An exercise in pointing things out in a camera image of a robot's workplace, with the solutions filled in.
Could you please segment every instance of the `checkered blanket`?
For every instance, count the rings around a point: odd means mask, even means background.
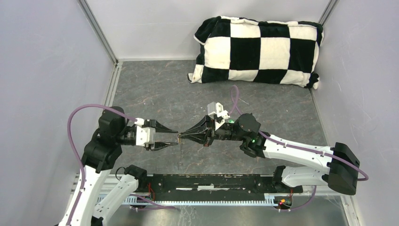
[[[323,27],[313,22],[258,22],[218,16],[207,19],[191,83],[244,80],[317,89],[314,73]]]

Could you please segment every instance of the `pillow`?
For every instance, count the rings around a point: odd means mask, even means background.
[[[258,22],[218,16],[194,34],[200,43],[191,83],[244,80],[317,89],[314,67],[323,27],[314,22]]]

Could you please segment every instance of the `white wall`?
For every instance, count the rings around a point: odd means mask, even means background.
[[[317,22],[328,0],[87,0],[119,59],[195,59],[193,35],[215,16]]]
[[[103,102],[112,66],[76,0],[0,2],[0,225],[61,220],[78,171],[66,121]],[[98,115],[73,121],[80,153]]]
[[[355,196],[368,226],[398,221],[398,9],[397,0],[339,1],[316,67],[328,140],[348,144],[370,176]]]

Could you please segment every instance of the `floor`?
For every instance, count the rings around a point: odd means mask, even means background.
[[[273,85],[246,81],[191,84],[187,73],[195,61],[124,62],[113,105],[125,113],[157,119],[170,129],[185,131],[206,114],[207,104],[220,102],[230,109],[230,89],[240,90],[239,107],[253,113],[261,130],[292,141],[326,145],[321,124],[308,89],[295,85]],[[177,142],[176,134],[156,134],[158,141]],[[239,149],[240,142],[215,141],[203,147],[184,141],[157,152],[124,146],[114,170],[134,164],[149,173],[265,173],[276,166],[295,166],[282,160],[251,158]]]
[[[253,113],[261,130],[292,141],[326,145],[321,124],[308,89],[295,85],[271,85],[245,81],[190,84],[187,73],[195,61],[124,62],[113,105],[125,113],[157,119],[170,129],[185,131],[206,114],[207,104],[220,102],[230,109],[230,89],[240,89],[239,107]],[[158,141],[177,142],[176,134],[156,134]],[[239,149],[240,142],[215,141],[203,147],[191,141],[156,152],[124,146],[113,173],[134,164],[148,173],[262,173],[272,174],[279,165],[296,166],[282,160],[251,158]],[[308,197],[295,198],[294,206]],[[277,214],[271,207],[182,206],[180,210],[135,213],[121,206],[110,225],[328,225],[344,226],[347,220],[339,196],[317,196],[306,208]]]

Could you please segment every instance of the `gray marble floor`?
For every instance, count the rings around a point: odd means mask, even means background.
[[[157,119],[170,129],[185,131],[206,114],[212,101],[230,109],[230,89],[240,89],[239,107],[253,113],[261,129],[292,141],[325,145],[321,125],[308,89],[295,85],[272,85],[246,81],[191,84],[187,73],[195,62],[124,62],[113,105],[125,113],[144,119]],[[157,134],[158,141],[176,141],[175,134]],[[149,173],[273,173],[276,166],[295,164],[251,158],[239,149],[240,142],[215,141],[203,147],[184,141],[181,147],[148,152],[141,147],[123,147],[119,166],[134,164]]]

